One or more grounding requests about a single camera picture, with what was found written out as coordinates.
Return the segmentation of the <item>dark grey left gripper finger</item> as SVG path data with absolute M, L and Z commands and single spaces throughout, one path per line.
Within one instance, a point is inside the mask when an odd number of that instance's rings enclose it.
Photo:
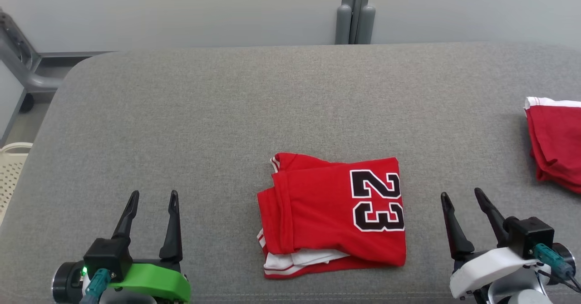
M 171 192 L 168 213 L 166 236 L 158 256 L 161 261 L 180 262 L 183 260 L 182 232 L 179 195 L 176 190 Z
M 130 232 L 133 219 L 136 217 L 139 203 L 139 191 L 133 191 L 125 205 L 122 215 L 118 221 L 111 240 L 116 245 L 128 245 L 130 243 Z

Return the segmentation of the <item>white perforated laundry basket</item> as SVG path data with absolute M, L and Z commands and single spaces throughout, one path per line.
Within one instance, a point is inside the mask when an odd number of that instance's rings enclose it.
M 32 146 L 29 142 L 15 142 L 0 147 L 0 226 Z

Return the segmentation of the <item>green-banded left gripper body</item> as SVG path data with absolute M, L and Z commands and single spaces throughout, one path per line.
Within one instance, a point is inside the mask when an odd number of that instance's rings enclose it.
M 181 259 L 133 261 L 108 284 L 110 289 L 135 292 L 170 303 L 188 304 L 191 286 L 181 269 Z

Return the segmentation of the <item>grey partition post with caps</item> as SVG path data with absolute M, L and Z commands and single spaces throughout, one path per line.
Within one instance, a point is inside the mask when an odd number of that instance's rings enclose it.
M 341 0 L 336 11 L 335 44 L 369 45 L 375 13 L 369 0 Z

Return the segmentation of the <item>red shorts with white stripe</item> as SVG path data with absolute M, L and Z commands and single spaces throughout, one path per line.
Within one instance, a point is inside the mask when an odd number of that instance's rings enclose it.
M 526 97 L 536 179 L 581 195 L 581 101 Z

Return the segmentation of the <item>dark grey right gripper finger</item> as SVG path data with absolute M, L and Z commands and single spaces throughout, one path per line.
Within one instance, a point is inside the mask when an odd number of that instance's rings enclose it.
M 508 247 L 510 245 L 509 233 L 504 229 L 504 217 L 488 199 L 481 188 L 474 189 L 474 195 L 477 199 L 478 205 L 483 213 L 485 213 L 488 221 L 492 227 L 492 231 L 497 240 L 497 248 Z
M 456 209 L 448 193 L 440 195 L 450 254 L 455 261 L 466 261 L 474 253 L 473 243 L 467 240 L 456 218 Z

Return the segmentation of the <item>red shirt with white sleeves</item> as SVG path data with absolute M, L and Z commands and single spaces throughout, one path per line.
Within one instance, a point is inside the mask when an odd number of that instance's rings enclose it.
M 257 194 L 266 279 L 405 265 L 398 159 L 328 162 L 280 152 Z

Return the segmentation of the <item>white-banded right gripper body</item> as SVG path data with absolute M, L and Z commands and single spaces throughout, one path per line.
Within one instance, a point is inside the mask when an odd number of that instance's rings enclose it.
M 508 247 L 496 248 L 468 261 L 450 277 L 450 291 L 455 299 L 523 268 L 537 259 L 524 259 Z

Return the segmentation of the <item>grey wheeled metal frame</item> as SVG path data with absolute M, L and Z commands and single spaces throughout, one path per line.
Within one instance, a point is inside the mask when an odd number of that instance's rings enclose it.
M 16 21 L 0 8 L 0 106 L 19 110 L 27 93 L 56 91 L 62 80 L 35 73 L 40 62 Z

